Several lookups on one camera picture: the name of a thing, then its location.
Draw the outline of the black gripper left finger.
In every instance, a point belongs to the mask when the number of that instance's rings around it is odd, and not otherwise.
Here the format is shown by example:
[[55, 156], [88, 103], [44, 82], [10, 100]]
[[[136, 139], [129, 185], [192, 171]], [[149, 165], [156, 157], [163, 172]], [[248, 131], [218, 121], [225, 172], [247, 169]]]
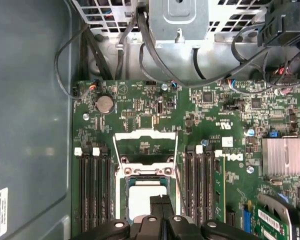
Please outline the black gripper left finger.
[[114, 219], [83, 232], [73, 240], [160, 240], [163, 227], [162, 195], [150, 197], [150, 215], [142, 215], [141, 222], [129, 224], [123, 219]]

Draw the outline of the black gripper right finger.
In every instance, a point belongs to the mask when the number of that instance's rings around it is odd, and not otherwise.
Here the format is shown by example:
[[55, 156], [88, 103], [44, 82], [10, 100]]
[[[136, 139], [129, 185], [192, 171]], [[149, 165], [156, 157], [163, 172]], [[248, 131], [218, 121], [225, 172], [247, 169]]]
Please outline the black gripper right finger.
[[162, 197], [162, 213], [171, 240], [258, 240], [259, 237], [218, 220], [207, 220], [201, 226], [191, 218], [176, 215], [168, 195]]

